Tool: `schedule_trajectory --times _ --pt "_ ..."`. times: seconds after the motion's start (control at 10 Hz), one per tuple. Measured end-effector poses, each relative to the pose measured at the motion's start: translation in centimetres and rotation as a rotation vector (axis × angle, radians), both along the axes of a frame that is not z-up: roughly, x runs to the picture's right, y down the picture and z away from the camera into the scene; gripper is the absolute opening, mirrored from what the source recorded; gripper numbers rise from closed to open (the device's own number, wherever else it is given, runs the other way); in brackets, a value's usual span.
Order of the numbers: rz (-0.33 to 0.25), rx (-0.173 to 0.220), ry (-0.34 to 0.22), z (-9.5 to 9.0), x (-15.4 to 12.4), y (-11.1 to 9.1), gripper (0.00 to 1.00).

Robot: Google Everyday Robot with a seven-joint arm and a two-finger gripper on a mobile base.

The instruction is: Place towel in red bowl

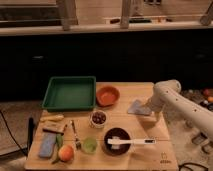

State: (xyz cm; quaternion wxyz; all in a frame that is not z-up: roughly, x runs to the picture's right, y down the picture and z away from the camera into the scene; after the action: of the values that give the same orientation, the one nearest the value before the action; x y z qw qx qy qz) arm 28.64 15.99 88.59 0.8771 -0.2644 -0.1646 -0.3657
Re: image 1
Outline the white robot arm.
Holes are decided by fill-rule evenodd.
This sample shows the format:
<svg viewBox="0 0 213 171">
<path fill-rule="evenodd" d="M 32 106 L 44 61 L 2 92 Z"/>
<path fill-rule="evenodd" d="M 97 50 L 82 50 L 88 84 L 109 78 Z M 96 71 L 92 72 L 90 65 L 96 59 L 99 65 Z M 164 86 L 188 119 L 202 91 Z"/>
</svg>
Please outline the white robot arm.
<svg viewBox="0 0 213 171">
<path fill-rule="evenodd" d="M 183 97 L 180 91 L 181 84 L 177 80 L 157 82 L 147 105 L 156 113 L 159 113 L 165 104 L 172 106 L 213 141 L 213 112 Z"/>
</svg>

